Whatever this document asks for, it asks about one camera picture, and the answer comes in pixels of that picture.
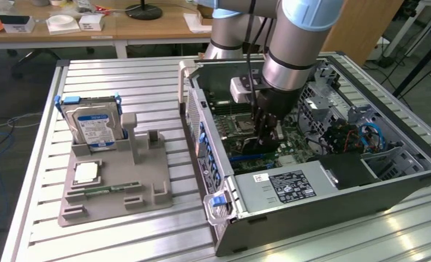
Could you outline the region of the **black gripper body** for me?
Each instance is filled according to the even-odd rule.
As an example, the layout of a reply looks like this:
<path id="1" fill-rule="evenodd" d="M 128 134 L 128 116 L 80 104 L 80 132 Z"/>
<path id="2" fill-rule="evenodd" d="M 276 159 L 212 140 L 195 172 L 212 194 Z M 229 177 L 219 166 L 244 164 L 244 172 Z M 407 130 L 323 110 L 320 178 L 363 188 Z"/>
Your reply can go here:
<path id="1" fill-rule="evenodd" d="M 271 116 L 283 120 L 296 106 L 300 94 L 301 89 L 281 91 L 276 88 L 268 88 L 260 90 L 256 96 L 256 118 Z"/>

